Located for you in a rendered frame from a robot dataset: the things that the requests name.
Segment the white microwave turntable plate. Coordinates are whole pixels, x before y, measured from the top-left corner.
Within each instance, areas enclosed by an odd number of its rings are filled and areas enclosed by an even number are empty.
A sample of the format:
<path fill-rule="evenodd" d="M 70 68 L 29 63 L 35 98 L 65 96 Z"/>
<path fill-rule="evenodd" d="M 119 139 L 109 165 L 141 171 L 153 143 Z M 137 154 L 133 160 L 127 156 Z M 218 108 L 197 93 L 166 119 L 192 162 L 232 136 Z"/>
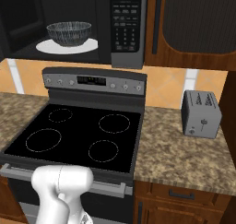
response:
<path fill-rule="evenodd" d="M 36 45 L 36 49 L 42 53 L 49 54 L 76 54 L 87 53 L 98 48 L 98 42 L 94 39 L 88 38 L 82 45 L 74 47 L 64 47 L 52 39 L 42 41 Z"/>

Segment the black microwave oven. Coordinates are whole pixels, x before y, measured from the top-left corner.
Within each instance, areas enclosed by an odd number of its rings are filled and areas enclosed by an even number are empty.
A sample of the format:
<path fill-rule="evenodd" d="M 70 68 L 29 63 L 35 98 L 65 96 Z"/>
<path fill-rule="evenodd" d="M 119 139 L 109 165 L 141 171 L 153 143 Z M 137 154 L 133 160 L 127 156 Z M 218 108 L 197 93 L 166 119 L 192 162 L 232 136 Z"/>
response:
<path fill-rule="evenodd" d="M 147 0 L 0 0 L 0 49 L 5 58 L 111 65 L 144 64 Z M 36 49 L 51 39 L 46 27 L 81 21 L 92 25 L 98 48 L 87 53 L 49 54 Z"/>

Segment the dark patterned glass bowl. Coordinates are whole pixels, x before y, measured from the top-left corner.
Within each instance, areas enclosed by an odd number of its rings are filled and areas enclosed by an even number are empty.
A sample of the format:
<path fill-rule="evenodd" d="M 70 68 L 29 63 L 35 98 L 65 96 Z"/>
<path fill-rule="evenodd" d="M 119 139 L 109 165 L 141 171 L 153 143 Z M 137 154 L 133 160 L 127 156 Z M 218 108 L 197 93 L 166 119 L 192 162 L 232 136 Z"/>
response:
<path fill-rule="evenodd" d="M 82 45 L 91 35 L 92 25 L 88 22 L 67 21 L 46 27 L 50 38 L 63 47 Z"/>

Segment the wooden cupboard door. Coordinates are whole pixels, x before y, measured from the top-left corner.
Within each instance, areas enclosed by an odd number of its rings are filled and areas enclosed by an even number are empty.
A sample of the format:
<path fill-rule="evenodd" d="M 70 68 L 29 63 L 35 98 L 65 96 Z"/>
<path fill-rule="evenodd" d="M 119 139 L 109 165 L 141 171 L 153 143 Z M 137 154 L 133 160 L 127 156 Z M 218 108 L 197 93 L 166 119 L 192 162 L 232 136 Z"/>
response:
<path fill-rule="evenodd" d="M 236 71 L 236 0 L 162 0 L 157 54 L 156 0 L 147 0 L 145 64 Z"/>
<path fill-rule="evenodd" d="M 136 196 L 133 224 L 137 224 L 138 202 L 143 203 L 142 224 L 219 224 L 223 216 L 222 211 Z"/>

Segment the wooden lower cupboard door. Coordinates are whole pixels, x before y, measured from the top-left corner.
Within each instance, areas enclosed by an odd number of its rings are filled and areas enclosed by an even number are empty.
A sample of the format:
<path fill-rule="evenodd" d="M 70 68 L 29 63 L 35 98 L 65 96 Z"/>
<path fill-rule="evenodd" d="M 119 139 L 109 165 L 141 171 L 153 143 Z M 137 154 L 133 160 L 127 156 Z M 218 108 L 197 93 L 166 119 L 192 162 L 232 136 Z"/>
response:
<path fill-rule="evenodd" d="M 223 216 L 222 211 L 136 196 L 133 224 L 137 224 L 138 202 L 143 203 L 142 224 L 219 224 Z"/>

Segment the black electric stove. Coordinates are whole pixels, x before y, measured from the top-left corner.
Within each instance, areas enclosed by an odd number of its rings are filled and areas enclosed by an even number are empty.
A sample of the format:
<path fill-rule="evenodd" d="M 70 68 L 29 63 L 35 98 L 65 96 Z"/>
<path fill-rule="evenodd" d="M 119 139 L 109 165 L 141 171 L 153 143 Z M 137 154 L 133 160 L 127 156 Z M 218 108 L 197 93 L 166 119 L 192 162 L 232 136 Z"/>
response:
<path fill-rule="evenodd" d="M 46 67 L 49 100 L 0 151 L 0 162 L 34 171 L 44 165 L 91 168 L 94 182 L 134 188 L 136 155 L 145 111 L 144 74 L 97 68 Z M 28 220 L 40 207 L 30 182 L 7 178 Z M 81 196 L 94 224 L 133 224 L 133 195 Z"/>

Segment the grey toaster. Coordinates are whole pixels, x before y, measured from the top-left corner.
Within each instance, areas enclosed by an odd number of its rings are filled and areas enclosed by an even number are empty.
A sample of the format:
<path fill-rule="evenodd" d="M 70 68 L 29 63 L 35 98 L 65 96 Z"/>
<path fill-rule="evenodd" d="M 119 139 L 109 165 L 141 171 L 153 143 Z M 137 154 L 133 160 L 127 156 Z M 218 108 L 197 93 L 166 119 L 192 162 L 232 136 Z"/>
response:
<path fill-rule="evenodd" d="M 181 108 L 185 136 L 214 139 L 222 114 L 211 91 L 186 90 Z"/>

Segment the wooden drawer front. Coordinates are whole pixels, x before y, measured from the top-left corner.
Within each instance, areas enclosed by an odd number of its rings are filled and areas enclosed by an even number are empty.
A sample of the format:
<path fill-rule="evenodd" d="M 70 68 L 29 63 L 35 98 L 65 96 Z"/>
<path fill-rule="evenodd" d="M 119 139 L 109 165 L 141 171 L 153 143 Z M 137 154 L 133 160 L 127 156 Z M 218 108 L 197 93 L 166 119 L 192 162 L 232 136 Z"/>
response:
<path fill-rule="evenodd" d="M 135 181 L 135 192 L 140 197 L 205 207 L 222 212 L 226 210 L 231 199 L 230 195 L 142 181 Z"/>

